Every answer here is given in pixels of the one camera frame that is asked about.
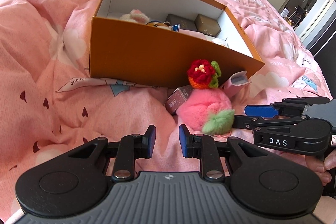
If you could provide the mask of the right hand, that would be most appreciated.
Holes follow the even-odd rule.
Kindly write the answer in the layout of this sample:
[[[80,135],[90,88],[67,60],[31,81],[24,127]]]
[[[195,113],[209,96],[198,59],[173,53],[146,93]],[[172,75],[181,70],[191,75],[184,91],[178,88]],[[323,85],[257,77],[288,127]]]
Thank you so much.
[[[331,174],[329,174],[328,171],[336,166],[335,150],[329,153],[325,160],[319,160],[313,156],[305,156],[305,161],[307,167],[315,172],[320,178],[323,186],[326,186],[331,182]]]

